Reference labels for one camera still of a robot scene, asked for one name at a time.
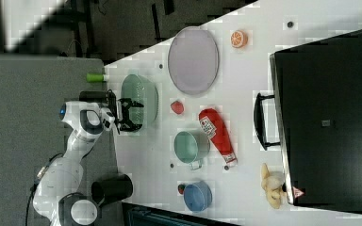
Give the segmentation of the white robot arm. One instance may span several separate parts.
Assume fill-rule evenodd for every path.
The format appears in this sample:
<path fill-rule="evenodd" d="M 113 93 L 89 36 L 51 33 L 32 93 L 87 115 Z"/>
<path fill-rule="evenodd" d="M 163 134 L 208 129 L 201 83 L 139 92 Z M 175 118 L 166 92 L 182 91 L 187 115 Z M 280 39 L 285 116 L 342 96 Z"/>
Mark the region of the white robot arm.
<path fill-rule="evenodd" d="M 84 173 L 81 161 L 103 132 L 140 129 L 130 120 L 129 110 L 143 107 L 141 102 L 115 96 L 109 97 L 106 103 L 70 101 L 62 106 L 60 119 L 70 125 L 72 133 L 65 153 L 54 156 L 41 168 L 32 196 L 33 208 L 49 219 L 50 226 L 95 226 L 101 205 L 122 201 L 132 195 L 132 182 L 122 174 L 94 182 L 89 197 L 80 193 Z"/>

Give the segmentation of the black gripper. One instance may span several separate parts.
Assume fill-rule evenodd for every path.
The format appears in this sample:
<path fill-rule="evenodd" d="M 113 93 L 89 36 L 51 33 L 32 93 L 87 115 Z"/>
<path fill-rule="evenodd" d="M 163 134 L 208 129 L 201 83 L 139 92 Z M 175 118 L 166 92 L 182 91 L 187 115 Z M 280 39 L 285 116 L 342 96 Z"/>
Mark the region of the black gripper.
<path fill-rule="evenodd" d="M 119 100 L 116 97 L 112 98 L 112 112 L 115 116 L 115 126 L 118 132 L 136 132 L 141 129 L 142 124 L 132 124 L 130 125 L 131 120 L 129 119 L 130 107 L 144 107 L 144 104 L 133 101 L 131 98 L 121 98 Z"/>

